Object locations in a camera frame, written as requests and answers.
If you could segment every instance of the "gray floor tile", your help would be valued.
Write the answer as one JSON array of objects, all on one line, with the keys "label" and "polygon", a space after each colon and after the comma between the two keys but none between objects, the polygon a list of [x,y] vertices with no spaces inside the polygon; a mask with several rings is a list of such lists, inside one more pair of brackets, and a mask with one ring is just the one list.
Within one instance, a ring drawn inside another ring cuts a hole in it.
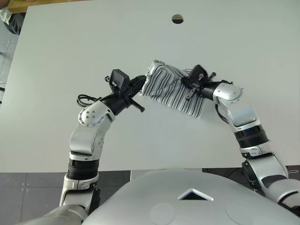
[{"label": "gray floor tile", "polygon": [[300,165],[289,165],[286,168],[290,179],[300,180]]},{"label": "gray floor tile", "polygon": [[22,187],[25,184],[26,173],[1,172],[0,187]]},{"label": "gray floor tile", "polygon": [[6,51],[8,50],[8,46],[9,46],[9,44],[0,45],[0,71],[1,71],[3,63],[4,63],[4,59],[5,59]]},{"label": "gray floor tile", "polygon": [[209,173],[216,174],[222,177],[227,177],[240,184],[247,184],[246,177],[242,168],[209,168],[203,169],[204,172],[208,170]]},{"label": "gray floor tile", "polygon": [[22,187],[0,187],[0,224],[13,225],[21,221]]},{"label": "gray floor tile", "polygon": [[99,187],[100,189],[100,205],[106,202],[121,187]]},{"label": "gray floor tile", "polygon": [[21,220],[43,216],[58,207],[61,190],[61,187],[26,188]]},{"label": "gray floor tile", "polygon": [[5,55],[5,59],[4,59],[4,63],[2,66],[2,70],[0,73],[0,83],[6,83],[8,80],[10,66],[11,66],[11,63],[13,61],[13,57],[15,54],[15,47],[16,47],[16,44],[10,44],[8,46],[8,49],[7,49],[7,52]]},{"label": "gray floor tile", "polygon": [[123,186],[130,181],[130,171],[99,172],[98,187]]},{"label": "gray floor tile", "polygon": [[0,21],[0,45],[7,44],[11,35],[12,34],[6,29],[4,23]]},{"label": "gray floor tile", "polygon": [[65,172],[29,172],[26,186],[28,187],[62,187]]}]

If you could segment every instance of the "black cable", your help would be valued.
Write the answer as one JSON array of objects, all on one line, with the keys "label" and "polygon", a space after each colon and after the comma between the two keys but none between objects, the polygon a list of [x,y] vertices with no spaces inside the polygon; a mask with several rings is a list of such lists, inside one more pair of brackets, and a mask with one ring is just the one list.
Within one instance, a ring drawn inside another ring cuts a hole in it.
[{"label": "black cable", "polygon": [[228,124],[228,120],[219,112],[219,108],[218,108],[217,104],[215,105],[215,109],[216,109],[217,115],[220,117],[220,119]]},{"label": "black cable", "polygon": [[241,169],[240,167],[239,168],[235,168],[234,170],[232,170],[227,176],[226,178],[229,178],[234,172],[236,172],[238,169]]},{"label": "black cable", "polygon": [[[110,94],[110,95],[108,95],[108,96],[105,96],[104,98],[102,98],[102,97],[95,98],[95,97],[92,97],[92,96],[89,96],[89,95],[80,94],[80,95],[77,96],[76,102],[77,102],[77,104],[78,104],[79,106],[81,106],[81,107],[87,107],[87,106],[93,104],[94,102],[97,102],[97,101],[99,101],[99,100],[100,100],[100,101],[103,101],[103,100],[105,100],[105,99],[112,98],[112,97],[114,97],[114,96],[115,96],[115,95],[112,93],[112,94]],[[85,99],[86,101],[92,101],[92,103],[83,102],[83,101],[82,101],[83,99]]]}]

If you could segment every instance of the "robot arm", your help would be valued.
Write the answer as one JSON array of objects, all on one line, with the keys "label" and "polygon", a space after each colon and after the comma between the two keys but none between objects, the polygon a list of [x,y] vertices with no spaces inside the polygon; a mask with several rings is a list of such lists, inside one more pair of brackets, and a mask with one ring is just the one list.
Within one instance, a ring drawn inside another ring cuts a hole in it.
[{"label": "robot arm", "polygon": [[78,115],[78,125],[70,138],[69,166],[60,198],[60,206],[80,205],[87,214],[99,206],[98,166],[107,130],[125,108],[134,105],[144,111],[132,98],[144,85],[145,76],[130,80],[115,69],[105,80],[112,94],[96,99]]},{"label": "robot arm", "polygon": [[225,111],[225,121],[234,132],[242,156],[246,158],[242,167],[250,186],[262,190],[267,198],[285,207],[299,207],[300,181],[288,179],[286,167],[270,149],[266,133],[245,99],[243,89],[227,81],[211,82],[200,65],[191,71],[190,78],[194,79],[192,88],[200,96],[212,100]]}]

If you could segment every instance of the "striped fabric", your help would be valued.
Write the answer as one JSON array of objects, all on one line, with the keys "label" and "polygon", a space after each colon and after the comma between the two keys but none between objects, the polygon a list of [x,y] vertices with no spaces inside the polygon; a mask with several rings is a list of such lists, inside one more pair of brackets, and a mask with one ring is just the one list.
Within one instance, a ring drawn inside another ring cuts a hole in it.
[{"label": "striped fabric", "polygon": [[149,96],[196,118],[200,117],[204,99],[194,94],[189,101],[185,100],[190,89],[181,83],[181,78],[188,76],[188,70],[179,70],[155,60],[148,68],[146,76],[147,80],[142,88],[143,96]]}]

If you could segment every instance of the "vent grille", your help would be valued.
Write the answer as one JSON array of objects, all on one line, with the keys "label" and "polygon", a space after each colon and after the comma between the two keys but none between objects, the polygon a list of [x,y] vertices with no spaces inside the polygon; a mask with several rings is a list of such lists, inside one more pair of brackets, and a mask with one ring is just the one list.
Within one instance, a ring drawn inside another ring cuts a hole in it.
[{"label": "vent grille", "polygon": [[181,195],[178,196],[178,200],[206,200],[206,201],[213,201],[213,197],[198,191],[194,188],[191,188]]}]

